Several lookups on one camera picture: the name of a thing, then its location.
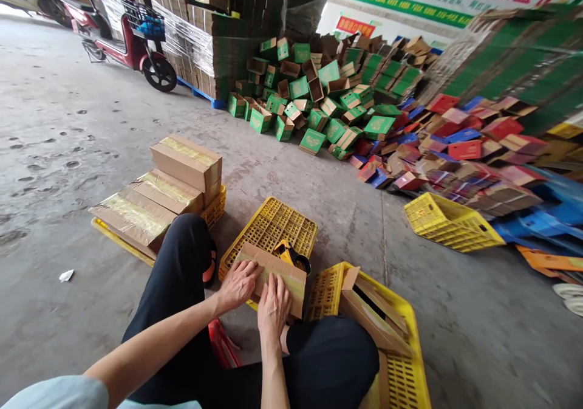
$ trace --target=sandal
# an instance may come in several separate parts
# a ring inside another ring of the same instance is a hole
[[[202,280],[202,284],[205,287],[205,289],[210,289],[211,286],[214,283],[214,279],[217,277],[217,244],[214,242],[214,240],[211,239],[211,252],[214,251],[214,257],[211,254],[211,265],[209,266],[209,268],[204,271],[202,273],[203,276],[203,280]],[[211,278],[208,281],[205,281],[205,275],[208,274],[208,272],[213,271],[213,274],[211,275]]]

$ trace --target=red sign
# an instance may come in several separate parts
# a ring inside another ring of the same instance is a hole
[[[338,20],[338,25],[336,26],[336,29],[348,32],[351,35],[360,31],[362,35],[368,38],[372,36],[375,28],[376,26],[371,24],[359,22],[358,20],[353,20],[344,16],[340,16],[340,20]]]

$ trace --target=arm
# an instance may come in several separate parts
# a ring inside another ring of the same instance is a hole
[[[84,375],[105,385],[108,409],[118,407],[212,320],[247,301],[261,270],[256,262],[234,264],[216,294],[145,329],[90,367]]]
[[[290,408],[279,337],[292,307],[292,296],[280,275],[269,274],[257,309],[263,381],[261,409]]]

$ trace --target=hand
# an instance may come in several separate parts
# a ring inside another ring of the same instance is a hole
[[[255,280],[263,267],[252,260],[235,262],[217,292],[224,312],[238,308],[251,298],[255,290]]]
[[[269,274],[257,309],[257,326],[262,343],[277,343],[292,308],[292,296],[281,275]]]

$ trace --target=electric scooter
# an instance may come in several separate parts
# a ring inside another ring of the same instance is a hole
[[[119,63],[139,70],[156,90],[169,92],[176,87],[176,71],[162,53],[151,51],[148,40],[165,41],[164,17],[152,8],[121,0],[123,41],[112,35],[111,26],[95,6],[94,0],[62,0],[72,17],[73,30],[79,34],[91,62],[111,57]]]

